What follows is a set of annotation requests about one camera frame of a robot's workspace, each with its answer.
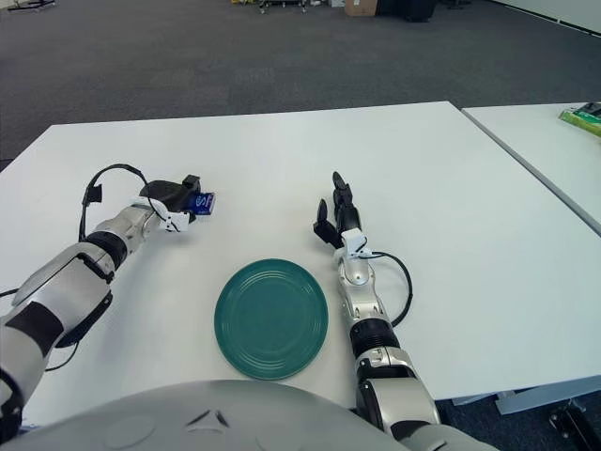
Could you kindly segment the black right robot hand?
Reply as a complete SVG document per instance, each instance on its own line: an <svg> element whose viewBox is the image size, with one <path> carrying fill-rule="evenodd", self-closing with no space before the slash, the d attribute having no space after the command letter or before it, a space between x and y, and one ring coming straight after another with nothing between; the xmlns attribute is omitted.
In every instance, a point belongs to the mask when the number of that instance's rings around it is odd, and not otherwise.
<svg viewBox="0 0 601 451"><path fill-rule="evenodd" d="M328 220L327 203L321 199L317 206L313 231L322 241L330 244L334 249L340 249L344 246L343 233L354 228L362 229L362 225L359 211L353 203L350 185L337 171L332 173L332 183L335 223L332 224Z"/></svg>

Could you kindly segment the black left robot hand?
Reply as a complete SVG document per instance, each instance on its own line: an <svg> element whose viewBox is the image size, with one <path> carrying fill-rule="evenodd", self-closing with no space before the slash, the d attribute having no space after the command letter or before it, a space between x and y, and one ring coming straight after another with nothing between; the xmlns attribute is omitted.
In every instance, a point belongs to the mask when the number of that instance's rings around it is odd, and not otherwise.
<svg viewBox="0 0 601 451"><path fill-rule="evenodd" d="M201 194L200 178L188 175L180 183L153 180L146 184L139 195L151 199L152 206L165 222L176 221L190 224L196 219L196 198Z"/></svg>

